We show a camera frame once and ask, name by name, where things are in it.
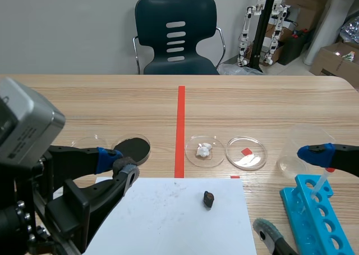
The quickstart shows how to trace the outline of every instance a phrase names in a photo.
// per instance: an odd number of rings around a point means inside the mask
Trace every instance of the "petri dish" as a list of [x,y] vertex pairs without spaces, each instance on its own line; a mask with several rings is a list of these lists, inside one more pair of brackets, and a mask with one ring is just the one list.
[[225,147],[225,154],[231,164],[247,171],[262,168],[267,160],[264,146],[258,140],[247,136],[231,139]]
[[76,148],[96,148],[96,147],[103,147],[106,149],[109,148],[108,142],[105,139],[98,137],[97,134],[94,134],[93,136],[89,136],[89,137],[84,137],[78,140],[74,140],[71,143],[71,146]]
[[131,157],[137,165],[141,165],[150,157],[151,144],[146,136],[126,134],[112,144],[112,149],[120,151],[124,157]]
[[[202,158],[197,156],[197,149],[200,144],[208,143],[212,145],[209,156]],[[186,156],[194,165],[202,168],[211,168],[220,165],[225,158],[225,149],[223,144],[216,136],[195,135],[186,144]]]

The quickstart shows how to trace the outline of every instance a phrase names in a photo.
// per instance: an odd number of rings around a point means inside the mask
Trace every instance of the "plastic bag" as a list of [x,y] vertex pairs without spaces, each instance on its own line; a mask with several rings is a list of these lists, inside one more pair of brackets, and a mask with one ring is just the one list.
[[221,64],[217,71],[221,75],[264,75],[263,72],[249,67],[239,67],[235,64]]
[[340,37],[345,42],[359,44],[359,16],[354,17],[343,25]]

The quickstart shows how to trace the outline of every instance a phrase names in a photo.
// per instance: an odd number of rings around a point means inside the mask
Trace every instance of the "sink pedestal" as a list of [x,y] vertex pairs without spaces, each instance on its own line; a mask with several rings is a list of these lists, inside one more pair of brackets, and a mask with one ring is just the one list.
[[304,64],[311,66],[320,48],[335,42],[353,2],[354,0],[330,1],[329,11],[310,45]]

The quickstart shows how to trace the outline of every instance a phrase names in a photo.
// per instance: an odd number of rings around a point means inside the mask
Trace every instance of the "red tape line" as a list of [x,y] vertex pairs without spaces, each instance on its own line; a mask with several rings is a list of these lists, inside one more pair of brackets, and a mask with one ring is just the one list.
[[185,177],[185,103],[186,88],[178,87],[176,157],[174,162],[174,178]]

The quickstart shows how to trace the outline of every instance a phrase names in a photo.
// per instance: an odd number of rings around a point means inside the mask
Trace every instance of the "dark brown object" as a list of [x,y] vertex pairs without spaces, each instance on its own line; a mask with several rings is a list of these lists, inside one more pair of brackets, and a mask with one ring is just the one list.
[[203,202],[207,207],[211,208],[214,202],[214,195],[211,192],[204,192]]

